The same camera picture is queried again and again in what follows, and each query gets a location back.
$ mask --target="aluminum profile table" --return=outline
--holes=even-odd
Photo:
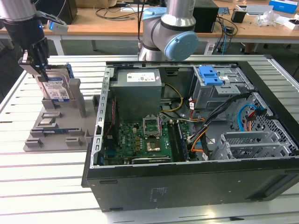
[[[299,86],[264,56],[192,56],[189,60],[248,61],[299,121]],[[72,65],[85,98],[101,92],[106,61],[135,56],[53,56]],[[290,224],[299,221],[299,184],[270,202],[102,213],[90,189],[80,186],[85,152],[26,153],[24,141],[42,108],[35,79],[23,72],[0,105],[0,223],[228,223]]]

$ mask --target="desk leg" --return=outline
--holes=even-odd
[[[214,50],[216,42],[217,42],[217,39],[208,39],[204,55],[213,54],[213,50]]]
[[[258,47],[259,47],[259,43],[256,43],[256,45],[254,46],[254,48],[253,48],[253,52],[254,53],[257,53],[258,52]]]
[[[62,48],[61,44],[61,37],[60,36],[54,36],[51,38],[51,40],[54,42],[56,51],[58,55],[64,55],[64,50]]]
[[[92,40],[93,51],[97,51],[97,43],[95,40]]]

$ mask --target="floor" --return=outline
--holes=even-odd
[[[138,48],[136,41],[97,41],[97,51],[93,51],[91,41],[63,41],[63,48],[66,55],[136,55]],[[205,43],[201,43],[195,54],[203,54]],[[225,54],[240,55],[240,43],[232,43]],[[53,42],[49,41],[50,55],[57,55]],[[260,44],[258,54],[272,55],[291,75],[294,74],[299,65],[299,45],[292,45],[290,49],[286,44],[269,44],[267,49]],[[9,92],[22,68],[18,65],[21,56],[19,47],[14,50],[4,48],[0,52],[0,102]],[[299,70],[295,74],[299,80]]]

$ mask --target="motherboard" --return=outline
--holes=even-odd
[[[120,123],[117,144],[106,147],[104,159],[108,165],[185,161],[189,135],[186,122],[163,122],[155,117],[140,123]]]

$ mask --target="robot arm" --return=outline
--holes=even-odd
[[[41,18],[50,21],[54,32],[66,33],[68,27],[61,19],[37,11],[32,0],[0,0],[0,16],[11,39],[23,50],[19,65],[39,81],[47,82],[45,67],[48,64],[49,47],[44,36]]]
[[[162,61],[164,56],[182,61],[199,44],[193,32],[195,0],[168,0],[167,8],[154,7],[143,13],[143,42],[140,61]]]

